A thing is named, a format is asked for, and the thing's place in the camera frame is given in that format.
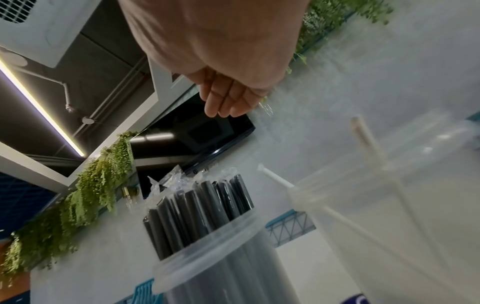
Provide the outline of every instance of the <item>hand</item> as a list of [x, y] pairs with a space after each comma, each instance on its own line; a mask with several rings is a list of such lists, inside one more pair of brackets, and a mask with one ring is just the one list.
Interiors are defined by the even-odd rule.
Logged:
[[259, 104], [270, 90], [249, 88], [232, 78], [206, 67], [186, 75], [199, 85], [200, 98], [205, 101], [205, 114], [215, 117], [238, 117]]

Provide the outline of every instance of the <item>clear plastic cup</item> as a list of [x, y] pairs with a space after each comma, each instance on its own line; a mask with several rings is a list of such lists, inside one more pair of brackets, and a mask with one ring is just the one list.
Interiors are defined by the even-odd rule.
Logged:
[[371, 303], [480, 301], [479, 135], [432, 112], [289, 190]]
[[163, 260], [153, 293], [169, 304], [299, 304], [255, 209]]

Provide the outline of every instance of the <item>television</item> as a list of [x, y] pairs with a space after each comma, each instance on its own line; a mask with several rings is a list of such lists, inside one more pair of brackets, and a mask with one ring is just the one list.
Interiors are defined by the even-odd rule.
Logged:
[[159, 181], [177, 165], [185, 174], [196, 173], [255, 130], [247, 115], [210, 118], [204, 107], [195, 94], [130, 140], [144, 198], [148, 177]]

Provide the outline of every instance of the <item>led light strip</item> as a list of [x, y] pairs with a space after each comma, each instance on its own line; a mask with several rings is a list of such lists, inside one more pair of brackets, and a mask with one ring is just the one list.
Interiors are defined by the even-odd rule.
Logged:
[[53, 128], [66, 140], [66, 142], [78, 153], [79, 156], [85, 157], [85, 154], [80, 150], [80, 148], [70, 139], [70, 137], [60, 128], [60, 126], [53, 120], [53, 118], [45, 111], [45, 109], [40, 105], [40, 103], [30, 94], [30, 92], [23, 86], [23, 84], [15, 77], [15, 75], [10, 71], [10, 69], [0, 60], [0, 71], [2, 71], [5, 76], [10, 79], [13, 85], [30, 101], [30, 103], [36, 108], [40, 114], [45, 117], [48, 123], [51, 124]]

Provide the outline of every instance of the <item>air conditioning vent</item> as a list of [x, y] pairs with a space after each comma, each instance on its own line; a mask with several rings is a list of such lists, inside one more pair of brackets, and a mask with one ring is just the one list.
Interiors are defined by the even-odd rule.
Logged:
[[12, 23], [23, 23], [36, 2], [37, 0], [0, 0], [0, 18]]

